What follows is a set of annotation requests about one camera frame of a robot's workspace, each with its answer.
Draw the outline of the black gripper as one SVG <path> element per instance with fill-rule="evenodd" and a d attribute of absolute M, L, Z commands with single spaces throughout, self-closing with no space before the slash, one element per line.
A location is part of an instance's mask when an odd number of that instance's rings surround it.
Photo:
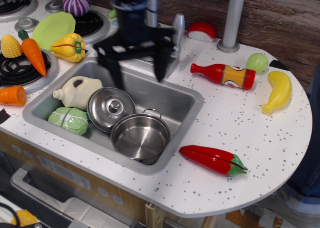
<path fill-rule="evenodd" d="M 144 26 L 136 34 L 118 30 L 113 36 L 94 44 L 98 63 L 108 69 L 115 86 L 124 89 L 121 68 L 117 60 L 153 56 L 154 74 L 160 82 L 166 74 L 167 65 L 174 50 L 168 39 L 175 34 L 173 28 Z"/>

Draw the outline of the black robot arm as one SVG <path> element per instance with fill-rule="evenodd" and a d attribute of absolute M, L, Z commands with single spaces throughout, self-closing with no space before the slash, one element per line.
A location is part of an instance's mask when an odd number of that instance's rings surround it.
<path fill-rule="evenodd" d="M 94 44 L 97 62 L 107 68 L 115 86 L 123 89 L 120 61 L 151 56 L 154 74 L 161 81 L 174 45 L 173 28 L 154 28 L 145 23 L 147 0 L 110 0 L 116 11 L 118 31 L 111 37 Z"/>

